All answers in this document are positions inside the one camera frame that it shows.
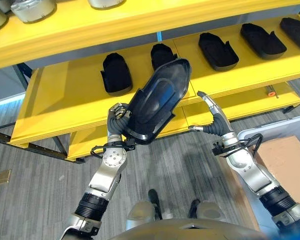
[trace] gray plastic bin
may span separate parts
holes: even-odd
[[[300,116],[243,130],[239,132],[238,138],[247,139],[257,133],[263,135],[263,142],[271,139],[284,138],[289,136],[296,136],[300,141]],[[272,221],[270,213],[264,208],[259,199],[251,192],[251,190],[247,187],[243,180],[241,178],[239,179],[251,204],[260,230],[266,233],[268,236],[278,234],[278,228]]]

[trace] yellow shelving unit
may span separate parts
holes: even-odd
[[[198,46],[199,33],[163,41],[174,53],[187,58],[192,66],[188,91],[178,107],[201,102],[197,91],[219,98],[300,78],[300,49],[280,30],[280,20],[281,17],[277,17],[255,22],[269,32],[274,29],[286,45],[284,55],[274,60],[260,59],[250,49],[240,36],[241,25],[209,31],[224,41],[230,40],[240,58],[238,65],[226,72],[214,71],[209,66]],[[136,90],[143,88],[153,74],[150,57],[153,45],[116,51],[125,58],[133,81],[133,89],[120,97],[110,96],[104,90],[100,71],[109,53],[37,69],[31,77],[10,144],[24,147],[33,141],[104,126],[108,109],[118,102],[129,103]],[[249,98],[245,102],[254,107]]]
[[[57,1],[47,19],[12,15],[0,30],[0,68],[58,53],[205,21],[300,4],[300,0],[126,0],[107,10],[87,0]]]
[[[177,53],[172,40],[163,43]],[[116,103],[129,103],[152,76],[153,45],[116,51],[124,57],[133,83],[133,89],[123,96],[113,97],[105,91],[100,71],[109,53],[37,69],[31,77],[10,144],[20,146],[105,125],[109,108]],[[197,99],[190,85],[179,106],[191,103],[193,98]]]
[[[273,85],[279,98],[268,96],[265,87],[215,98],[229,120],[300,104],[300,97],[286,82]],[[207,125],[213,122],[207,104],[201,102],[182,107],[190,125]]]
[[[300,20],[299,15],[288,17]],[[300,78],[300,48],[281,30],[282,18],[253,22],[268,33],[274,31],[287,47],[283,56],[273,60],[263,60],[256,55],[240,34],[241,24],[209,30],[223,42],[229,41],[239,57],[238,64],[225,72],[213,70],[205,59],[198,45],[201,33],[174,39],[179,55],[188,59],[192,66],[191,85],[194,91],[204,91],[213,98],[219,98]]]
[[[175,114],[175,117],[168,123],[167,126],[165,126],[165,128],[158,135],[158,138],[188,130],[188,124],[183,109],[181,107],[177,107],[173,113]],[[94,146],[103,146],[106,142],[106,125],[73,132],[70,135],[67,160],[75,161],[76,158],[90,155],[90,151]]]

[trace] yellow shelf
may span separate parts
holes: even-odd
[[[176,108],[174,110],[174,114],[176,116],[161,131],[161,133],[158,135],[158,138],[165,137],[171,134],[181,133],[188,130],[188,124],[182,108]],[[88,156],[90,155],[90,151],[94,146],[103,146],[106,142],[106,125],[72,132],[70,135],[70,144],[67,160],[75,161],[76,158]]]
[[[172,40],[163,43],[177,52]],[[123,96],[110,96],[104,88],[100,71],[109,53],[37,69],[31,77],[10,143],[20,145],[105,125],[109,108],[116,103],[129,103],[152,76],[153,45],[116,51],[124,57],[133,83],[133,89]],[[189,86],[179,106],[188,104],[191,98],[197,97]]]
[[[12,15],[0,30],[0,68],[71,50],[186,25],[300,4],[300,0],[126,0],[96,10],[87,0],[57,1],[47,19]]]
[[[289,17],[300,20],[299,15]],[[200,33],[175,39],[179,55],[188,59],[192,66],[191,85],[194,91],[205,91],[213,98],[219,98],[300,78],[300,48],[280,29],[282,18],[253,22],[268,33],[274,31],[287,47],[283,56],[274,60],[263,60],[253,52],[240,34],[241,24],[209,30],[224,42],[229,41],[239,57],[237,66],[225,72],[213,70],[205,59],[198,45]]]
[[[268,96],[265,87],[215,98],[229,120],[238,119],[274,109],[300,104],[299,96],[286,82],[273,85],[279,98]],[[182,107],[188,125],[207,125],[213,121],[205,102]]]

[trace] blue light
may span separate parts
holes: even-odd
[[[0,100],[0,106],[4,105],[4,104],[15,102],[15,101],[23,100],[25,98],[25,95],[26,95],[25,93],[22,93],[17,96],[12,96],[12,97]]]

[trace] small cardboard piece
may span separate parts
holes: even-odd
[[[300,142],[296,136],[263,142],[255,160],[265,166],[290,196],[300,203]]]

